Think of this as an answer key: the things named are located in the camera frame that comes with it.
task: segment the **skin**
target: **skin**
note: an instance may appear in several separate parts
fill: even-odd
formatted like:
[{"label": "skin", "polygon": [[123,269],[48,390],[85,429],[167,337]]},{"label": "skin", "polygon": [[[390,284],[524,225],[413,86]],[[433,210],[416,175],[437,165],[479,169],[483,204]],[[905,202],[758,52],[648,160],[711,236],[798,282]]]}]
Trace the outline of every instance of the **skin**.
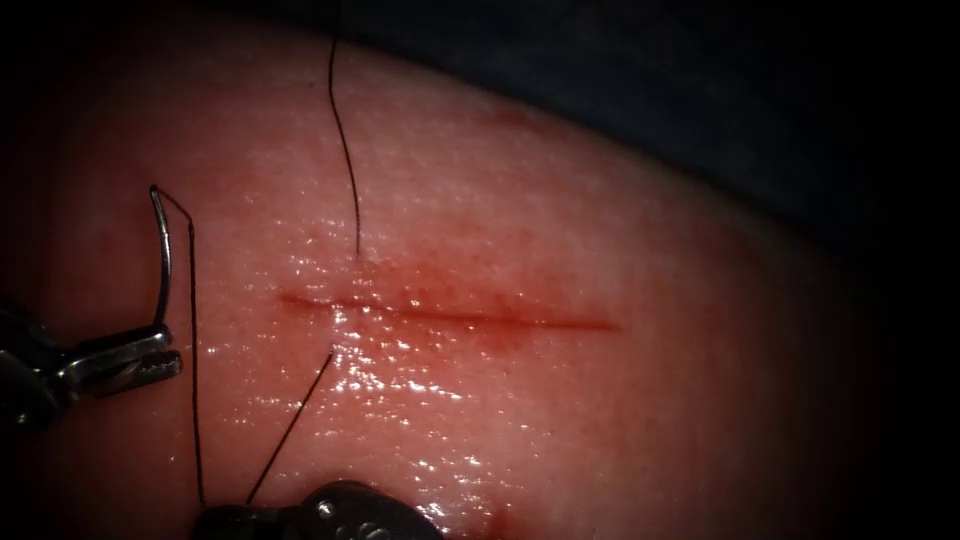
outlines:
[{"label": "skin", "polygon": [[[149,320],[151,183],[192,213],[209,504],[243,502],[332,354],[255,504],[350,478],[449,538],[828,526],[867,354],[840,269],[635,149],[341,43],[358,255],[329,47],[209,14],[140,26],[8,165],[31,181],[4,187],[5,292],[60,343]],[[167,323],[189,360],[167,208]],[[187,536],[190,383],[85,400],[13,441],[4,489],[31,530]]]}]

